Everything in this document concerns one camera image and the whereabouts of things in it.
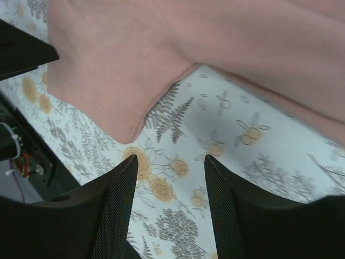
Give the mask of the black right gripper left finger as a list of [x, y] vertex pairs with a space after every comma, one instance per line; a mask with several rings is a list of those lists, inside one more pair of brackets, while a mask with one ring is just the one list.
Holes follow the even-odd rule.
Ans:
[[1, 258], [138, 258], [127, 241], [138, 160], [50, 202], [1, 198]]

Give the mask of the pink t shirt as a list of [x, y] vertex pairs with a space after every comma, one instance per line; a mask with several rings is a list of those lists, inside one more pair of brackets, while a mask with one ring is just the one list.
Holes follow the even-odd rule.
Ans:
[[122, 144], [209, 65], [344, 143], [344, 1], [49, 1], [47, 89]]

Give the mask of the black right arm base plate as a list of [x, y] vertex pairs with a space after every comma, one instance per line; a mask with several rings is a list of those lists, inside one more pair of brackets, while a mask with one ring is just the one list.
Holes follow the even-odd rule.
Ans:
[[79, 187], [79, 183], [24, 118], [1, 94], [1, 163], [23, 202], [40, 197], [51, 201]]

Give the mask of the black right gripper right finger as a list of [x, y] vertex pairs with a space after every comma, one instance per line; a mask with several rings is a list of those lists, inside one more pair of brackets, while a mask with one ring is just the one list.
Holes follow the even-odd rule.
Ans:
[[219, 258], [344, 258], [344, 197], [310, 203], [272, 194], [211, 155], [204, 161]]

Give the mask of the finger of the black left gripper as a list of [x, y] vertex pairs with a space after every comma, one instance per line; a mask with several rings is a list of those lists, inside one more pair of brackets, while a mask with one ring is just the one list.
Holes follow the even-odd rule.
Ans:
[[52, 45], [1, 20], [1, 81], [58, 59]]

